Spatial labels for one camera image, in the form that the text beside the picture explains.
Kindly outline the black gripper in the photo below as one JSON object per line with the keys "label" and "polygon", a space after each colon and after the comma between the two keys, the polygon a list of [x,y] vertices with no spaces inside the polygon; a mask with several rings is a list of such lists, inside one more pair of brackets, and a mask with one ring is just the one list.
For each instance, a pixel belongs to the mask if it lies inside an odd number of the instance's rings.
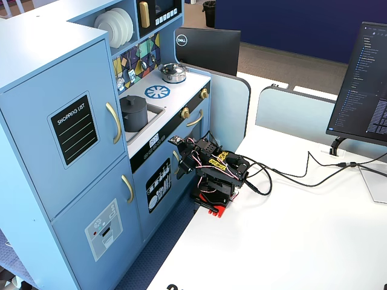
{"label": "black gripper", "polygon": [[193,140],[183,141],[181,144],[182,151],[180,152],[181,160],[178,163],[177,179],[179,180],[183,175],[189,174],[193,169],[202,166],[200,161],[198,147]]}

